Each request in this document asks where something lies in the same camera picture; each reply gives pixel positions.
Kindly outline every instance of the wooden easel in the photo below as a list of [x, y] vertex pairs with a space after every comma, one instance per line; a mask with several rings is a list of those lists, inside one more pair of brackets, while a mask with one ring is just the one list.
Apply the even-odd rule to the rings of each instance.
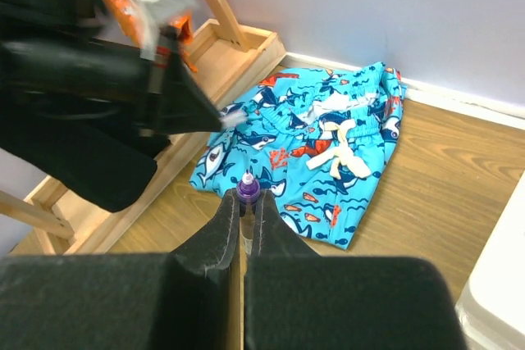
[[[187, 47], [199, 69], [201, 89], [217, 107], [241, 95], [270, 73], [285, 56], [277, 33], [239, 25], [226, 0], [206, 0], [215, 20], [208, 20]], [[205, 133], [171, 136], [171, 146], [157, 157], [158, 170], [139, 200], [110, 213], [78, 197], [47, 177], [21, 201], [0, 193], [0, 213], [34, 227], [45, 254], [106, 252], [139, 218], [205, 144]]]

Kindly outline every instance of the white plastic container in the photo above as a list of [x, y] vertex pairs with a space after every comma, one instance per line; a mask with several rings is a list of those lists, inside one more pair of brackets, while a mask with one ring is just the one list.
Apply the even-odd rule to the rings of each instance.
[[525, 349], [525, 175], [456, 304], [472, 349]]

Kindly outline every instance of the swim trunks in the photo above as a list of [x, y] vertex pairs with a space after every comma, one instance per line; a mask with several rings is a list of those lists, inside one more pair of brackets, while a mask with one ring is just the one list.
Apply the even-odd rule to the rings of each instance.
[[211, 135], [190, 183], [222, 197], [249, 170], [297, 234], [346, 249], [397, 144], [405, 90], [384, 63], [283, 70], [221, 110], [248, 120]]

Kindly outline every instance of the white drawstring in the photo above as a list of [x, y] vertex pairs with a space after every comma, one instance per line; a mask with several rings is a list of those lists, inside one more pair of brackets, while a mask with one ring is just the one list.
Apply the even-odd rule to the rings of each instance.
[[244, 111], [233, 111], [228, 115], [221, 116], [221, 123], [223, 129], [229, 129], [230, 127], [236, 127], [241, 123], [245, 123], [248, 120]]
[[361, 157], [354, 155], [354, 151], [349, 147], [348, 140], [346, 139], [348, 131], [355, 126], [356, 123], [353, 119], [345, 120], [340, 125], [337, 125], [335, 122], [326, 122], [324, 126], [325, 131], [337, 131], [339, 146], [327, 149], [320, 155], [312, 157], [306, 162], [306, 166], [310, 170], [313, 170], [314, 168], [322, 166], [327, 161], [332, 160], [330, 176], [337, 180], [341, 179], [339, 165], [346, 166], [358, 178], [367, 178], [370, 176], [372, 172], [367, 164]]

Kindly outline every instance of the glue bottle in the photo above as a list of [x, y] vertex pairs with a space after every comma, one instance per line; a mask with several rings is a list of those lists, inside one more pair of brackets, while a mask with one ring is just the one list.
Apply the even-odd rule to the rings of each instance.
[[249, 171], [246, 171], [237, 184], [237, 197], [240, 202], [240, 237], [244, 242], [244, 250], [247, 256], [252, 253], [255, 205], [260, 194], [261, 186], [258, 180]]

